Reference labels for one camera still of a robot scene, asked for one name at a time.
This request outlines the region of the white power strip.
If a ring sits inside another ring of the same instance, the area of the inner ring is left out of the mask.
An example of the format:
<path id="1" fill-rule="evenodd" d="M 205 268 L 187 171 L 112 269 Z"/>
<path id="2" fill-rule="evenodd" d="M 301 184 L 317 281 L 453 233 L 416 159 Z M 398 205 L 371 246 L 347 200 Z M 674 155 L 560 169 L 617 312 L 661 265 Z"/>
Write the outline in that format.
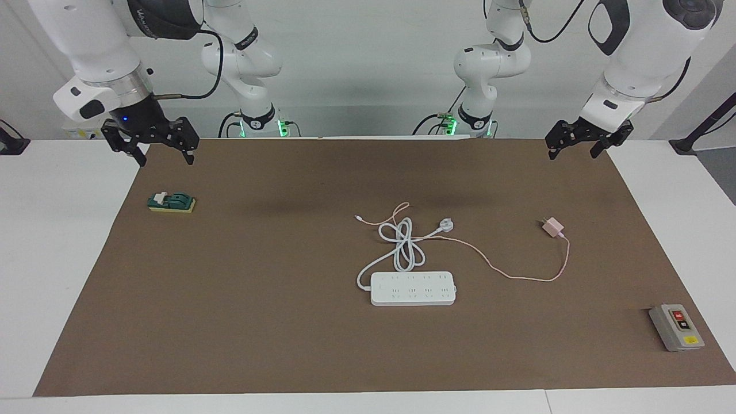
<path id="1" fill-rule="evenodd" d="M 376 272 L 370 299 L 374 306 L 450 306 L 457 287 L 447 271 Z"/>

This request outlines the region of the black stand with clamp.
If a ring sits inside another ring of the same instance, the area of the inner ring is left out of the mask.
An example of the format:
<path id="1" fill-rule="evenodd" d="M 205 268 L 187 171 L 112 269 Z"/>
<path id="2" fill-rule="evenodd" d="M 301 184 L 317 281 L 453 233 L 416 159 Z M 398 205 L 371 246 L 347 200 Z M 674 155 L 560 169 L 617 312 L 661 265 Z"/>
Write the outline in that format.
<path id="1" fill-rule="evenodd" d="M 733 92 L 719 107 L 714 110 L 706 120 L 697 126 L 687 137 L 683 139 L 672 139 L 668 143 L 678 155 L 694 156 L 696 152 L 692 147 L 702 136 L 715 132 L 736 117 L 736 91 Z"/>

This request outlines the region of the black table clamp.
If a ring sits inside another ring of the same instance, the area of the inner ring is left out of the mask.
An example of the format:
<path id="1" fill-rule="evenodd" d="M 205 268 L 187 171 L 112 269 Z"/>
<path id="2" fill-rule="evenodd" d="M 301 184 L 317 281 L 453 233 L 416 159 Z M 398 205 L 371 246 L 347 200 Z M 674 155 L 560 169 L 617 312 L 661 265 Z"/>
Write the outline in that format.
<path id="1" fill-rule="evenodd" d="M 18 129 L 0 118 L 0 155 L 21 155 L 29 144 Z"/>

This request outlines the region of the brown table mat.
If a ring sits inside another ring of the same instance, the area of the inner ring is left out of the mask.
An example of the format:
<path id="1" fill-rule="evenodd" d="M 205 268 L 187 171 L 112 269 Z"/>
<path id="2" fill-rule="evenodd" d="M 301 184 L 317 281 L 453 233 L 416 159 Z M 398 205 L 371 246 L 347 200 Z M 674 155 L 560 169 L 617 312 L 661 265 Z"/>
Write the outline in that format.
<path id="1" fill-rule="evenodd" d="M 150 147 L 35 396 L 692 387 L 731 367 L 606 154 L 539 140 Z M 155 193 L 195 198 L 153 212 Z M 542 230 L 554 217 L 567 239 Z M 374 306 L 447 271 L 450 306 Z M 704 348 L 665 349 L 681 304 Z"/>

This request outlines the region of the white wall box yellow label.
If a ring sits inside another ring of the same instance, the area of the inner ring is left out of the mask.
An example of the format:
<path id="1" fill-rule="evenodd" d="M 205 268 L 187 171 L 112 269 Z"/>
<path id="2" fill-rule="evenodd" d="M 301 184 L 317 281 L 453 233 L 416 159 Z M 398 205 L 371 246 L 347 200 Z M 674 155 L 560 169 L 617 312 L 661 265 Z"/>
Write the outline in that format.
<path id="1" fill-rule="evenodd" d="M 95 118 L 95 120 L 87 120 L 76 122 L 65 120 L 62 123 L 62 131 L 65 133 L 66 139 L 74 140 L 98 140 L 104 139 L 102 126 L 105 118 Z"/>

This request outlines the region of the grey push-button switch box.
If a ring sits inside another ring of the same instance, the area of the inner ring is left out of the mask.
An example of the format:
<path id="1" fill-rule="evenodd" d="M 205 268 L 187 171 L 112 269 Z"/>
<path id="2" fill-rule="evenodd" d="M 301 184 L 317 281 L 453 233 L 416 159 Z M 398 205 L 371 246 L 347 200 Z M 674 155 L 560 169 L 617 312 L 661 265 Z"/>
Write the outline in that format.
<path id="1" fill-rule="evenodd" d="M 659 304 L 647 310 L 665 349 L 682 352 L 704 348 L 705 342 L 681 304 Z"/>

